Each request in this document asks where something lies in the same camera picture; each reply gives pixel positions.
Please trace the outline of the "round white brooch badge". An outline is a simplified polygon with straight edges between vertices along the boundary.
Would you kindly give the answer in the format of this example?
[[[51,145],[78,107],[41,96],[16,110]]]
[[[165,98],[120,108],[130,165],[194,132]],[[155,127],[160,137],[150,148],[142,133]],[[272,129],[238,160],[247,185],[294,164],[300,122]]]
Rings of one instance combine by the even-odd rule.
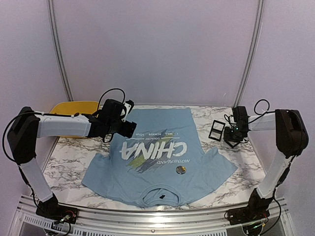
[[[177,174],[180,174],[180,175],[183,175],[187,172],[185,166],[177,166],[176,167],[176,173]]]

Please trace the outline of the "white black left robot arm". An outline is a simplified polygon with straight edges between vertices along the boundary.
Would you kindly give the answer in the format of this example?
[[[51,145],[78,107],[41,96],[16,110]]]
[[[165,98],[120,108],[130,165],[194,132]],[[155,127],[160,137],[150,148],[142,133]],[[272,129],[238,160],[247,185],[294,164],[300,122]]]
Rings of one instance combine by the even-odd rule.
[[[107,99],[100,110],[93,114],[59,115],[36,112],[23,107],[6,127],[2,142],[8,142],[12,157],[19,168],[22,179],[39,202],[36,214],[50,219],[61,219],[67,214],[74,218],[75,208],[59,205],[36,161],[36,141],[42,137],[77,136],[86,138],[119,134],[130,138],[136,128],[135,122],[126,120],[134,107],[132,100]]]

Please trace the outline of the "black brooch box base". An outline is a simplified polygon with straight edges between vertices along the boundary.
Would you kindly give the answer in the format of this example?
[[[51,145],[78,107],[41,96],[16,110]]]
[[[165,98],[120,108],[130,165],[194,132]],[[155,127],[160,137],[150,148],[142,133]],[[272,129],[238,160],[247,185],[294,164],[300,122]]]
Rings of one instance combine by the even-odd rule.
[[[214,120],[208,138],[220,142],[223,136],[225,123]]]

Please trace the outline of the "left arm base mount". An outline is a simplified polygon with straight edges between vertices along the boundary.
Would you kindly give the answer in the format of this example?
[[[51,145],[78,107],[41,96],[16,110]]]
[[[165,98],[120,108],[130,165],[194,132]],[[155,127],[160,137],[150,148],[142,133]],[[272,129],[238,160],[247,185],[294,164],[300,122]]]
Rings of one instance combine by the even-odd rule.
[[[57,223],[70,223],[75,224],[78,217],[78,209],[69,206],[57,205],[54,213],[49,213],[41,207],[37,207],[36,215],[52,219]]]

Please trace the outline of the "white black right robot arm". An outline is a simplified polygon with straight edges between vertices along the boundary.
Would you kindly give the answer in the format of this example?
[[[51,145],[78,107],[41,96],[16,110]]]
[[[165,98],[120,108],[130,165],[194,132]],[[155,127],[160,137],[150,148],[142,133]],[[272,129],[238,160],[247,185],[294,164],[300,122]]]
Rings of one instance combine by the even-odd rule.
[[[309,136],[298,110],[276,109],[249,116],[244,106],[238,106],[233,108],[232,118],[233,124],[223,131],[223,139],[231,148],[240,144],[249,132],[274,130],[276,133],[277,151],[266,176],[252,191],[246,207],[227,212],[231,220],[255,220],[267,214],[276,189],[288,175],[293,159],[307,147]]]

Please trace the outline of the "light blue printed t-shirt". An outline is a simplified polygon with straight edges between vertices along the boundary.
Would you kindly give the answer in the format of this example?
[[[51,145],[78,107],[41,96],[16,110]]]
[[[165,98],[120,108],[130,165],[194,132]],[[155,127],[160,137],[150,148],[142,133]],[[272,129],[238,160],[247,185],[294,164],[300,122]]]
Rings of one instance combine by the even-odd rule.
[[[131,138],[115,135],[109,154],[96,154],[82,184],[98,195],[137,207],[173,207],[217,190],[237,167],[216,147],[202,149],[189,108],[134,109]],[[187,172],[176,173],[177,166]]]

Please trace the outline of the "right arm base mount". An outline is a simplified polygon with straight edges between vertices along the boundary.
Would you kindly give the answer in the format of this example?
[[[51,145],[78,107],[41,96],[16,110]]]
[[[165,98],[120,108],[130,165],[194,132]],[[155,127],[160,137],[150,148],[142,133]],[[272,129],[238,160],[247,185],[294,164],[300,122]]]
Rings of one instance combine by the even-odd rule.
[[[249,223],[251,221],[266,219],[269,216],[269,210],[259,210],[251,212],[248,207],[229,209],[225,212],[224,215],[226,220],[230,222],[230,225]]]

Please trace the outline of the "black brooch box lid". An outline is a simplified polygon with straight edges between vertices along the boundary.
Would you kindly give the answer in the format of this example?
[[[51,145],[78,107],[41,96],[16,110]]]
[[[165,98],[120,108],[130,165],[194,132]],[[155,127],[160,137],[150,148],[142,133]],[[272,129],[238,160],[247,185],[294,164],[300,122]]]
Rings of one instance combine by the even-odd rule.
[[[231,148],[235,148],[237,147],[241,141],[229,141],[229,140],[225,140],[225,142],[231,147]]]

